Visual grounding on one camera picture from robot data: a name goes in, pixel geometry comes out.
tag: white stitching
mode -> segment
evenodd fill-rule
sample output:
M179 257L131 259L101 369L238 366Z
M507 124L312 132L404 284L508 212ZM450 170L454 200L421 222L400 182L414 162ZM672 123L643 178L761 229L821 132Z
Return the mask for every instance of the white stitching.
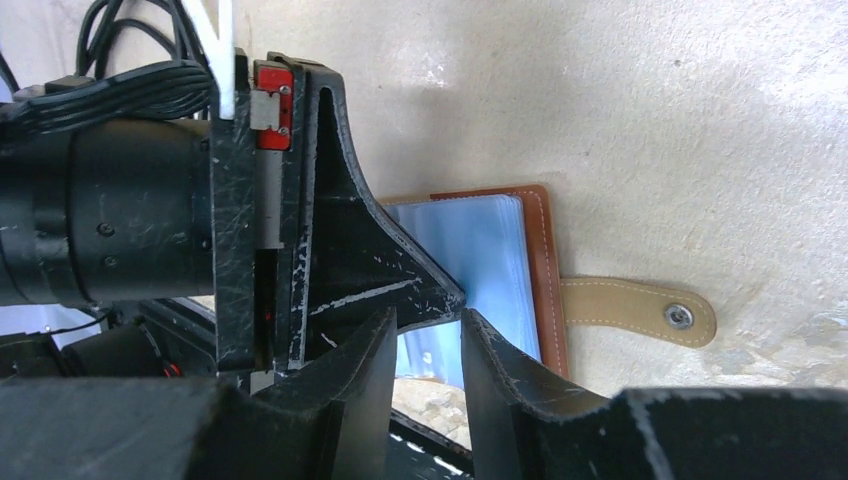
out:
M450 197L450 198L439 198L433 201L442 201L442 200L455 200L457 198L476 198L476 197L489 197L491 195L510 195L516 193L524 193L527 195L533 195L536 197L536 200L539 201L539 209L542 211L542 245L545 247L545 267L548 270L548 300L551 304L551 316L553 317L553 322L551 324L554 327L554 349L556 349L556 359L557 359L557 369L559 370L560 375L565 375L566 372L562 369L562 360L560 359L561 353L559 351L559 338L557 334L557 321L559 320L556 315L556 307L554 306L554 284L553 279L551 278L551 256L550 251L548 250L548 235L547 230L545 228L545 206L542 203L542 197L536 192L531 191L515 191L515 192L503 192L503 193L481 193L477 195L463 195L461 197ZM397 205L402 203L418 203L421 200L410 200L410 201L401 201L396 203L390 203L387 205Z
M594 286L623 288L625 290L633 290L633 291L641 292L641 293L649 293L651 295L659 295L661 297L671 298L673 300L681 300L681 301L684 301L684 302L691 301L692 303L694 303L695 305L698 306L698 309L704 315L704 321L707 324L706 325L707 328L706 328L706 331L704 332L704 334L701 336L701 338L697 338L695 340L684 340L682 338L673 337L673 336L670 336L670 335L664 335L662 333L654 332L652 330L646 330L644 328L640 328L640 327L637 327L635 325L630 325L630 324L621 323L621 322L615 322L615 321L612 321L612 320L597 320L597 319L569 320L569 319L566 319L565 323L568 323L568 324L601 323L601 324L607 324L607 325L610 325L610 326L615 325L615 326L624 327L624 328L627 328L627 329L638 330L642 333L647 333L651 336L660 337L660 338L663 338L663 339L666 339L666 340L680 341L680 342L683 342L687 345L691 345L693 343L701 343L705 338L707 338L707 336L709 335L709 332L712 330L712 319L710 318L711 317L710 314L707 313L707 309L704 308L704 306L701 304L701 302L699 302L698 300L695 300L693 298L687 298L687 297L683 297L683 296L680 296L680 295L669 295L667 293L654 292L654 291L651 291L651 290L646 290L644 288L629 287L627 285L619 285L617 283L609 283L609 282L574 280L574 281L562 282L562 284L565 285L565 286L575 286L575 287L593 286L594 285Z

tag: bolt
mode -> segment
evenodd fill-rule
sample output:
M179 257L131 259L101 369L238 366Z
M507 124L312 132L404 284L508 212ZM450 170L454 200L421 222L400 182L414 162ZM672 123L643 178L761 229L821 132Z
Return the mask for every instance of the bolt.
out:
M97 226L97 233L104 237L111 237L115 234L115 227L109 222L103 222Z
M688 308L679 303L665 307L665 321L677 330L687 330L695 324L695 316Z

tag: leather strap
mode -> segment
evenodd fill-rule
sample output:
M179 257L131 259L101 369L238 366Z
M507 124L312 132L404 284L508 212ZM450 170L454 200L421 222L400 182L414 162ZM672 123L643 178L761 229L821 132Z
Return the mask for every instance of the leather strap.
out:
M692 348L710 343L716 334L712 307L694 293L599 277L564 278L560 286L569 326L622 328ZM680 329L669 323L665 312L671 305L691 312L691 326Z

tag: red component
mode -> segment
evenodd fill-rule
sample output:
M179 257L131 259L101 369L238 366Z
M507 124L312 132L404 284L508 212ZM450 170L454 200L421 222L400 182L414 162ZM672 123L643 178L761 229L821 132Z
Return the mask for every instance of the red component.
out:
M291 147L292 107L294 104L294 76L284 67L263 65L254 74L257 90L280 95L280 129L259 132L256 146L264 150L288 150Z

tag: light blue pouch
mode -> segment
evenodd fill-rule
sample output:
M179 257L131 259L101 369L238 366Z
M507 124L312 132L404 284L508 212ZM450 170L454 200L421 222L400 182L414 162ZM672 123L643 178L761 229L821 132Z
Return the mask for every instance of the light blue pouch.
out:
M513 345L540 359L521 200L509 195L389 205L386 212ZM395 374L463 388L459 322L398 337Z

